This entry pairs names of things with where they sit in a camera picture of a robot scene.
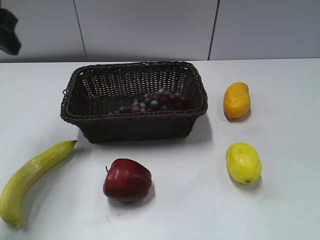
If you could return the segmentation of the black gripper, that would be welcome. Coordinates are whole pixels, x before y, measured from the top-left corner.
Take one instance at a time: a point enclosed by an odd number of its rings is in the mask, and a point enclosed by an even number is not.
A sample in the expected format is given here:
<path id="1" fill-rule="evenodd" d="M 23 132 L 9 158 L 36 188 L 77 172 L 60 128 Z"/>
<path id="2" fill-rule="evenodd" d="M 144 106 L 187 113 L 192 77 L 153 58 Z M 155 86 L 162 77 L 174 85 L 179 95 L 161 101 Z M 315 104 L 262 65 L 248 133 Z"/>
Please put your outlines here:
<path id="1" fill-rule="evenodd" d="M 0 49 L 13 56 L 19 54 L 22 46 L 15 32 L 18 21 L 12 12 L 0 9 Z"/>

